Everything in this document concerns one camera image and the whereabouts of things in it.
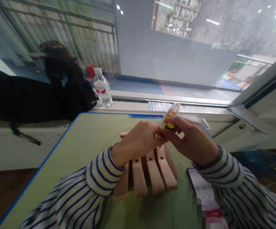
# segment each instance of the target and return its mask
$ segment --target hand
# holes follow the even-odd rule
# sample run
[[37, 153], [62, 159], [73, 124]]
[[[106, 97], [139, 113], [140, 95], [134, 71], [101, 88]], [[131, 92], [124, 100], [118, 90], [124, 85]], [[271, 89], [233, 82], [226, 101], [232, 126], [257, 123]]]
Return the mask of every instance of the hand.
[[111, 150], [111, 157], [117, 166], [123, 167], [130, 160], [145, 156], [154, 148], [167, 143], [165, 137], [155, 138], [155, 133], [163, 135], [161, 126], [140, 121], [118, 144]]
[[177, 127], [177, 132], [185, 136], [180, 139], [173, 131], [163, 128], [161, 130], [176, 149], [188, 159], [203, 166], [214, 162], [220, 153], [220, 148], [206, 132], [202, 124], [182, 117], [171, 117], [164, 120], [172, 122]]

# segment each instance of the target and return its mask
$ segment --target blue table edge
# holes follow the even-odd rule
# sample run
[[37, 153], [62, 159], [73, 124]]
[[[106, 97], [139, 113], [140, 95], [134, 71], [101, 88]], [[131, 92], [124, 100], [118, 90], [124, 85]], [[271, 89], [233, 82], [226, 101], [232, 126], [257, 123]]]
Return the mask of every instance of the blue table edge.
[[[49, 159], [49, 157], [51, 156], [51, 154], [54, 152], [55, 148], [59, 145], [59, 143], [61, 142], [61, 140], [64, 138], [64, 136], [67, 134], [68, 130], [71, 128], [71, 126], [75, 123], [76, 119], [81, 115], [81, 114], [114, 114], [114, 115], [128, 115], [131, 118], [146, 118], [146, 119], [163, 119], [165, 115], [162, 114], [128, 114], [128, 113], [102, 113], [102, 112], [82, 112], [80, 114], [78, 114], [78, 116], [73, 120], [73, 122], [70, 124], [70, 126], [68, 127], [68, 129], [65, 131], [65, 133], [62, 135], [62, 137], [59, 139], [59, 141], [56, 143], [56, 145], [54, 146], [54, 148], [51, 150], [51, 152], [48, 154], [48, 156], [46, 157], [46, 159], [43, 161], [43, 163], [40, 165], [40, 167], [38, 168], [38, 170], [35, 172], [35, 174], [33, 175], [33, 177], [31, 178], [31, 180], [26, 184], [26, 186], [23, 188], [23, 190], [20, 192], [20, 194], [18, 195], [18, 197], [16, 198], [16, 200], [12, 203], [12, 205], [10, 206], [10, 208], [8, 209], [8, 211], [4, 214], [4, 216], [1, 218], [0, 220], [0, 226], [3, 224], [4, 220], [7, 218], [7, 216], [10, 214], [10, 212], [12, 211], [12, 209], [14, 208], [14, 206], [17, 204], [17, 202], [19, 201], [19, 199], [21, 198], [21, 196], [24, 194], [24, 192], [27, 190], [27, 188], [29, 187], [29, 185], [32, 183], [32, 181], [34, 180], [34, 178], [36, 177], [36, 175], [39, 173], [39, 171], [42, 169], [42, 167], [44, 166], [44, 164], [47, 162], [47, 160]], [[202, 122], [200, 121], [200, 119], [197, 116], [194, 115], [179, 115], [181, 117], [196, 117], [198, 119], [198, 121], [202, 124]]]

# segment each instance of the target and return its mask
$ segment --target metal railing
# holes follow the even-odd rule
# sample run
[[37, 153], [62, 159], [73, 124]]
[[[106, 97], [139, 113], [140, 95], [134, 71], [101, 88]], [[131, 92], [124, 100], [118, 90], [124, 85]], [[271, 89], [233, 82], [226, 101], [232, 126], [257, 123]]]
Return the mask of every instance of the metal railing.
[[238, 54], [215, 87], [244, 91], [272, 64], [269, 61]]
[[[56, 40], [86, 65], [95, 64], [104, 71], [120, 73], [117, 28], [114, 23], [78, 13], [77, 4], [91, 10], [93, 6], [89, 4], [73, 0], [53, 0], [49, 1], [50, 5], [39, 2], [0, 0], [0, 9], [29, 53], [41, 55], [40, 44]], [[70, 6], [75, 6], [76, 12], [70, 11]]]

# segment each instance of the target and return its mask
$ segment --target white radiator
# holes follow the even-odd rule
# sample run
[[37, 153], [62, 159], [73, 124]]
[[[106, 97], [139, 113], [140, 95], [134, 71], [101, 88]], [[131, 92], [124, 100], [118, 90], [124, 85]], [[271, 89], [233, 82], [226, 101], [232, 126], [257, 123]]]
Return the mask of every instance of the white radiator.
[[48, 156], [71, 121], [59, 120], [19, 125], [19, 130], [39, 140], [38, 146], [15, 136], [9, 123], [0, 120], [0, 170], [37, 168]]

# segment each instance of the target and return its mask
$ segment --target person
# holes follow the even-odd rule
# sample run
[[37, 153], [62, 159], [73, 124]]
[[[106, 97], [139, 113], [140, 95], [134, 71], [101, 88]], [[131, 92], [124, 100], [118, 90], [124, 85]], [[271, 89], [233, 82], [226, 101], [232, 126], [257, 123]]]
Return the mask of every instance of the person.
[[[213, 185], [229, 228], [276, 228], [276, 194], [272, 190], [216, 145], [200, 123], [182, 117], [167, 122], [174, 123], [184, 137], [180, 139], [157, 124], [139, 122], [121, 142], [62, 178], [20, 228], [94, 228], [103, 200], [111, 194], [124, 165], [168, 141]], [[164, 137], [155, 138], [155, 134]]]

